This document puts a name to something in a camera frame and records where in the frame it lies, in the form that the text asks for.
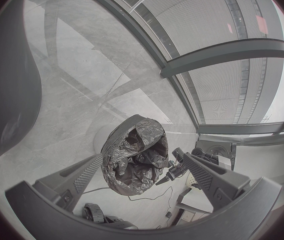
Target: black plastic bag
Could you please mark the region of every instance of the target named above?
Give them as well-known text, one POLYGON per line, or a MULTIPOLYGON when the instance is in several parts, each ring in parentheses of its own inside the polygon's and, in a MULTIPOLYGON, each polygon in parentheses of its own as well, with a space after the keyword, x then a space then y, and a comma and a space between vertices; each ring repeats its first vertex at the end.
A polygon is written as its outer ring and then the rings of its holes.
POLYGON ((121 195, 148 190, 168 166, 168 141, 161 124, 133 115, 113 130, 101 153, 108 186, 121 195))

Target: marble floor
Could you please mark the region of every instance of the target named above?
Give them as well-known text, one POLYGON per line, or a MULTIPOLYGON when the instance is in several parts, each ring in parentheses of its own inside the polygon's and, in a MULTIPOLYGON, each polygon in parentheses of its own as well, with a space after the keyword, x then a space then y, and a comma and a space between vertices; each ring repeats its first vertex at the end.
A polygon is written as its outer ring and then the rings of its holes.
MULTIPOLYGON (((140 42, 108 10, 94 0, 25 0, 25 29, 42 80, 38 119, 27 136, 0 157, 0 210, 26 238, 34 239, 9 206, 4 191, 22 180, 36 179, 95 154, 93 140, 105 125, 114 128, 140 114, 159 121, 172 150, 195 147, 196 130, 168 79, 140 42)), ((112 190, 84 194, 74 209, 81 215, 86 202, 104 214, 128 220, 139 229, 166 227, 169 206, 173 221, 178 195, 187 175, 153 186, 130 201, 112 190)), ((87 190, 107 186, 102 171, 87 190)))

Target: metal window frame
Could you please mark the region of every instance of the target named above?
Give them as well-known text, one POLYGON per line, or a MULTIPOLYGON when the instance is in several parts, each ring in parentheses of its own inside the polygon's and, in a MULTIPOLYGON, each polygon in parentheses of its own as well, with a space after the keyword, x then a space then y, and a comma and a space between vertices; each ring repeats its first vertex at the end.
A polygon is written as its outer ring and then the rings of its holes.
POLYGON ((166 61, 151 38, 141 26, 115 1, 96 0, 116 16, 162 68, 161 75, 168 78, 183 102, 198 133, 207 134, 262 134, 284 131, 284 122, 258 125, 200 125, 176 74, 222 62, 247 58, 277 57, 284 58, 284 41, 270 38, 251 38, 209 46, 170 61, 166 61))

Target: crumpled garbage bag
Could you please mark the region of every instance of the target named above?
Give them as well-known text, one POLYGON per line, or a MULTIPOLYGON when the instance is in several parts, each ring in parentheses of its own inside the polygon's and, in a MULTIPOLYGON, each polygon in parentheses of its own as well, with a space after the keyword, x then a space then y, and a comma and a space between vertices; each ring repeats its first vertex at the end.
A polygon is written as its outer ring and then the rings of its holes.
POLYGON ((101 153, 103 176, 121 195, 148 190, 168 167, 168 141, 161 124, 133 115, 108 136, 101 153))

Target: floor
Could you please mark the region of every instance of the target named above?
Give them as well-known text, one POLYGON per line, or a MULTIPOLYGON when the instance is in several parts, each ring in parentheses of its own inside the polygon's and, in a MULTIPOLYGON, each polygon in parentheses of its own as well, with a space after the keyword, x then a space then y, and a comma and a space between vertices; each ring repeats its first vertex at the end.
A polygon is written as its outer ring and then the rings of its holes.
MULTIPOLYGON (((25 180, 61 170, 94 155, 95 134, 105 125, 119 125, 140 114, 158 120, 172 150, 195 147, 196 130, 175 90, 160 77, 160 67, 140 42, 108 10, 94 0, 25 0, 25 28, 40 71, 42 104, 27 136, 0 157, 0 210, 26 238, 34 239, 9 206, 4 191, 25 180)), ((84 194, 74 209, 81 215, 86 202, 104 214, 128 220, 139 229, 167 226, 173 221, 178 195, 187 175, 153 186, 130 201, 112 190, 84 194)), ((102 171, 87 190, 107 186, 102 171)))

